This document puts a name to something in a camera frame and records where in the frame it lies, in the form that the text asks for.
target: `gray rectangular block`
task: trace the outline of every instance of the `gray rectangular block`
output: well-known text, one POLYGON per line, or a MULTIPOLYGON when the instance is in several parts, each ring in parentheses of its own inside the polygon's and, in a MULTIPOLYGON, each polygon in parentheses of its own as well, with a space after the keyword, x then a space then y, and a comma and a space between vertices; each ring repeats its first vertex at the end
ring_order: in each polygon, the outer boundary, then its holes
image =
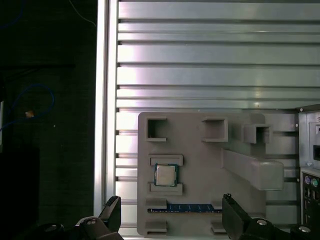
POLYGON ((222 164, 228 171, 246 179, 261 191, 282 190, 284 165, 269 159, 258 159, 222 149, 222 164))
POLYGON ((183 185, 178 183, 177 186, 156 186, 153 182, 148 184, 148 193, 152 195, 182 195, 183 185))
POLYGON ((149 155, 149 160, 151 166, 156 164, 176 164, 178 166, 182 166, 184 164, 183 156, 181 154, 152 154, 149 155))

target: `dark background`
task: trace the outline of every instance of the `dark background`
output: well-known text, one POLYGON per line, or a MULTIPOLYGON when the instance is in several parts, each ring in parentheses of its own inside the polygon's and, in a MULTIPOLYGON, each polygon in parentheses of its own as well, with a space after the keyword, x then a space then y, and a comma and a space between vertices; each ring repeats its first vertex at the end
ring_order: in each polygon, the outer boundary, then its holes
MULTIPOLYGON (((0 26, 19 15, 22 2, 0 0, 0 26)), ((96 0, 72 2, 85 18, 97 23, 96 0)), ((44 84, 55 96, 54 107, 47 115, 3 130, 4 150, 38 151, 13 159, 11 169, 5 171, 23 182, 28 174, 36 174, 38 162, 40 224, 58 222, 68 228, 93 215, 96 33, 97 29, 79 17, 68 0, 26 0, 22 17, 0 29, 0 71, 5 77, 21 71, 8 70, 9 66, 55 66, 5 83, 7 106, 30 84, 44 84), (57 67, 61 64, 74 66, 57 67)), ((40 113, 50 104, 50 94, 34 88, 5 120, 23 118, 29 110, 40 113)), ((25 186, 11 187, 21 192, 21 204, 29 197, 28 191, 23 191, 25 186)))

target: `robotic arm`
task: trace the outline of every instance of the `robotic arm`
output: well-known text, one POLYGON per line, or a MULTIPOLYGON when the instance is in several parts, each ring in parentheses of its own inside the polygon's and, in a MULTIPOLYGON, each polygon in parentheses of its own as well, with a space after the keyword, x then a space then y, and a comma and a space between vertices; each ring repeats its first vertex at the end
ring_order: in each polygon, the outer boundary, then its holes
MULTIPOLYGON (((111 197, 99 217, 81 219, 75 227, 64 231, 60 224, 38 227, 27 240, 123 240, 118 233, 121 225, 121 198, 111 197)), ((222 199, 222 225, 231 240, 318 240, 320 223, 312 230, 295 225, 290 233, 262 218, 251 218, 241 206, 225 194, 222 199)))

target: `cpu processor chip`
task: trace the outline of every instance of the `cpu processor chip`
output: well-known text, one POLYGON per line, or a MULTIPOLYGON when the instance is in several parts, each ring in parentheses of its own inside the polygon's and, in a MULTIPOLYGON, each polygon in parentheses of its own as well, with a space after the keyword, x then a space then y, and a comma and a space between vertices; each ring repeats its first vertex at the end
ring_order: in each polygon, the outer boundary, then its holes
POLYGON ((178 165, 155 164, 154 185, 175 187, 178 183, 178 165))

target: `gray plastic tray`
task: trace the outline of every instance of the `gray plastic tray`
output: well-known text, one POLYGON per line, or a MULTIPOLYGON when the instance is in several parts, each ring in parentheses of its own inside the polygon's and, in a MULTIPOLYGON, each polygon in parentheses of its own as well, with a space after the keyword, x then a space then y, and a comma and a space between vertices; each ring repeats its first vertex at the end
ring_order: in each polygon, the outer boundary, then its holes
POLYGON ((141 113, 138 233, 147 237, 212 236, 215 226, 216 233, 223 233, 221 214, 148 213, 148 209, 165 208, 166 202, 217 207, 226 193, 231 193, 248 213, 264 216, 263 190, 281 189, 283 183, 283 165, 263 159, 265 143, 270 141, 272 126, 265 125, 262 114, 141 113), (237 159, 243 164, 236 162, 234 169, 232 161, 237 159), (156 163, 179 165, 176 187, 154 185, 156 163), (254 175, 256 171, 265 174, 254 175))

